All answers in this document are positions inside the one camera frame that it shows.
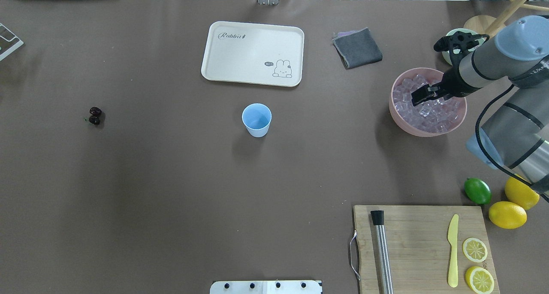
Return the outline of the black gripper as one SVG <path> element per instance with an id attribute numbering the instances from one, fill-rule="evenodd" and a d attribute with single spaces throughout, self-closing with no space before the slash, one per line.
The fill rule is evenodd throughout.
<path id="1" fill-rule="evenodd" d="M 410 93 L 413 106 L 418 106 L 421 103 L 436 100 L 441 97 L 449 99 L 451 97 L 465 97 L 465 81 L 459 73 L 459 68 L 452 67 L 448 69 L 438 86 L 429 84 L 422 85 L 415 91 Z"/>

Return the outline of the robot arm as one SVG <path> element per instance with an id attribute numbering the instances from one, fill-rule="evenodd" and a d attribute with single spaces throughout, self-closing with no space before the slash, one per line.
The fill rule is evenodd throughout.
<path id="1" fill-rule="evenodd" d="M 529 186 L 544 200 L 549 189 L 548 19 L 528 15 L 496 34 L 456 32 L 434 45 L 449 52 L 452 67 L 439 83 L 424 85 L 412 96 L 414 106 L 435 99 L 466 97 L 507 78 L 510 87 L 489 102 L 509 98 L 483 121 L 479 114 L 467 142 L 470 152 L 494 169 Z"/>

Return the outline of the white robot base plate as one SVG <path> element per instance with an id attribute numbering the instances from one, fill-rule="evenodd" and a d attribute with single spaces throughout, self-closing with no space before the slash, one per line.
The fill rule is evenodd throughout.
<path id="1" fill-rule="evenodd" d="M 323 294 L 317 280 L 252 280 L 214 282 L 210 294 Z"/>

